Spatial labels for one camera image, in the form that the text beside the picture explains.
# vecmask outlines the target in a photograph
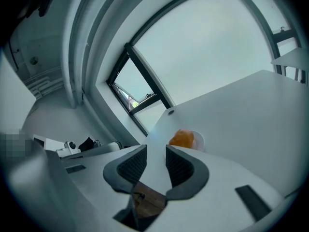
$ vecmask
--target window frame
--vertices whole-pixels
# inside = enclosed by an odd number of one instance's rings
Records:
[[[145,109],[146,107],[152,105],[153,103],[161,100],[162,103],[165,105],[167,109],[174,106],[173,101],[169,100],[167,92],[162,90],[158,85],[157,82],[159,80],[155,80],[155,77],[151,75],[148,64],[146,60],[140,55],[140,53],[135,49],[134,45],[136,42],[143,36],[143,34],[153,25],[155,24],[160,18],[162,18],[164,15],[166,15],[169,11],[177,7],[178,5],[182,4],[183,2],[186,2],[187,0],[173,0],[167,5],[165,5],[163,8],[161,8],[158,12],[156,12],[138,31],[137,33],[132,37],[131,41],[129,43],[126,43],[124,45],[124,50],[122,51],[119,59],[117,60],[111,75],[109,76],[108,80],[106,81],[112,92],[114,93],[115,97],[119,100],[123,108],[126,110],[126,112],[129,114],[129,116],[133,119],[133,121],[136,123],[136,125],[139,127],[139,129],[144,133],[145,136],[148,135],[147,130],[145,127],[141,124],[141,122],[134,116],[135,113],[141,111],[142,109]],[[250,11],[251,15],[255,18],[258,26],[262,30],[265,40],[268,44],[268,48],[270,50],[270,53],[272,55],[273,59],[279,58],[281,55],[279,53],[278,43],[282,42],[284,40],[287,40],[289,38],[295,37],[297,47],[301,47],[301,43],[298,37],[298,34],[295,30],[295,27],[293,25],[293,22],[291,18],[287,15],[287,11],[284,7],[284,4],[282,3],[282,0],[274,0],[280,11],[282,12],[283,16],[287,20],[288,24],[290,25],[291,29],[284,31],[282,30],[279,33],[273,33],[268,22],[266,21],[265,17],[259,10],[259,8],[255,5],[255,3],[252,0],[240,0]],[[119,96],[116,92],[116,90],[113,88],[113,84],[124,67],[127,60],[131,58],[132,62],[135,64],[137,69],[140,71],[143,78],[148,83],[149,87],[153,90],[154,94],[152,97],[146,99],[142,103],[140,103],[136,108],[130,110],[126,106],[126,102],[124,101],[123,97]],[[282,74],[281,72],[281,66],[275,66],[274,71],[278,74]],[[301,72],[301,83],[306,83],[306,73],[304,71]]]

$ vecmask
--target gray chair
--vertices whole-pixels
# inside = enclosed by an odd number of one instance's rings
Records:
[[[120,149],[121,149],[121,145],[118,142],[111,142],[111,143],[103,145],[101,147],[89,149],[89,150],[83,151],[83,152],[78,153],[78,154],[63,157],[62,160],[98,156],[98,155],[118,151]]]

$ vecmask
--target orange object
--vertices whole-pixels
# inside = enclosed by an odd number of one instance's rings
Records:
[[[169,145],[175,145],[185,148],[191,148],[194,140],[194,135],[190,130],[180,129],[173,138],[169,141]]]

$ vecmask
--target window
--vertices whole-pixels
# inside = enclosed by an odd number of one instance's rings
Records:
[[[292,26],[274,0],[174,0],[125,44],[107,83],[147,135],[167,108],[273,71],[272,56],[297,46]]]

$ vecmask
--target window pane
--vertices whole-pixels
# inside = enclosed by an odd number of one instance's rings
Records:
[[[284,27],[284,30],[290,29],[289,24],[285,20],[280,9],[274,2],[274,0],[252,0],[259,8],[266,21],[268,22],[273,33],[279,33],[280,27]]]
[[[143,124],[146,130],[150,132],[165,110],[166,108],[163,103],[157,101],[143,110],[140,110],[134,116]]]
[[[297,48],[297,43],[295,38],[290,38],[285,41],[281,41],[278,43],[278,48],[279,48],[279,53],[280,56],[283,56],[284,54],[287,54],[288,52],[294,50]],[[295,72],[296,69],[293,67],[286,67],[285,68],[286,76],[289,78],[292,78],[293,80],[295,79]],[[298,81],[300,82],[301,78],[301,71],[298,71]]]
[[[120,71],[115,84],[136,102],[143,101],[147,94],[153,94],[153,91],[131,59],[126,62]]]
[[[176,105],[261,69],[273,71],[264,36],[240,0],[188,0],[135,46]]]

